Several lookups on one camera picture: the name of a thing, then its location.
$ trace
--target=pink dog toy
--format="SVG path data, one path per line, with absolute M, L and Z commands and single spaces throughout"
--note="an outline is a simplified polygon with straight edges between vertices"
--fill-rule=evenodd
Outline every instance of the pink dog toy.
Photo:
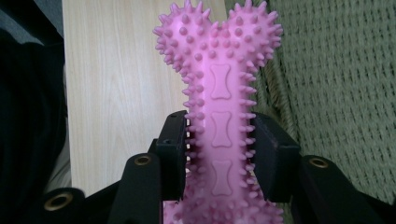
M 192 7 L 190 0 L 159 17 L 156 49 L 189 84 L 183 105 L 190 110 L 184 200 L 164 204 L 165 224 L 283 222 L 283 211 L 263 198 L 251 173 L 254 150 L 248 150 L 255 141 L 248 137 L 255 117 L 248 108 L 256 104 L 248 99 L 256 92 L 248 85 L 256 79 L 251 72 L 273 58 L 282 33 L 276 12 L 267 14 L 265 7 L 251 0 L 236 4 L 221 26 L 209 20 L 202 2 Z

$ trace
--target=green knitted fabric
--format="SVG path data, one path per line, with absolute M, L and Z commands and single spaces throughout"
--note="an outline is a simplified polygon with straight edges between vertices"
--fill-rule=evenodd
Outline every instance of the green knitted fabric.
M 225 3 L 230 9 L 235 0 Z M 284 34 L 258 74 L 256 110 L 274 116 L 303 154 L 330 159 L 357 190 L 392 203 L 396 1 L 276 0 L 268 7 Z

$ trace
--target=black cloth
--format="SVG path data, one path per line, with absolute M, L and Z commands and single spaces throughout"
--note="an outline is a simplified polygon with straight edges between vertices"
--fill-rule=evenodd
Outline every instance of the black cloth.
M 38 200 L 64 146 L 63 44 L 0 42 L 0 223 Z

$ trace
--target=wooden table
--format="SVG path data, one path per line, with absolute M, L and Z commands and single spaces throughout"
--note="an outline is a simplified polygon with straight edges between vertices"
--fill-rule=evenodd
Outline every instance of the wooden table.
M 151 32 L 172 2 L 184 1 L 63 1 L 72 183 L 87 195 L 119 180 L 166 116 L 185 109 L 186 85 L 155 50 Z M 204 6 L 212 20 L 226 19 L 223 1 Z

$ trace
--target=pink spiky chew toy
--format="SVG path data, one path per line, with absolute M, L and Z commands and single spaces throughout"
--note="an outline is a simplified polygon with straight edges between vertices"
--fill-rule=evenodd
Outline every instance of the pink spiky chew toy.
M 282 33 L 276 12 L 265 7 L 236 4 L 221 26 L 209 20 L 202 2 L 192 7 L 190 0 L 159 17 L 156 49 L 189 84 L 183 93 L 191 134 L 184 200 L 164 204 L 165 224 L 283 222 L 283 211 L 264 200 L 251 174 L 254 150 L 248 150 L 255 141 L 248 138 L 255 117 L 248 108 L 256 104 L 248 99 L 256 91 L 248 85 L 256 79 L 251 72 L 272 59 Z

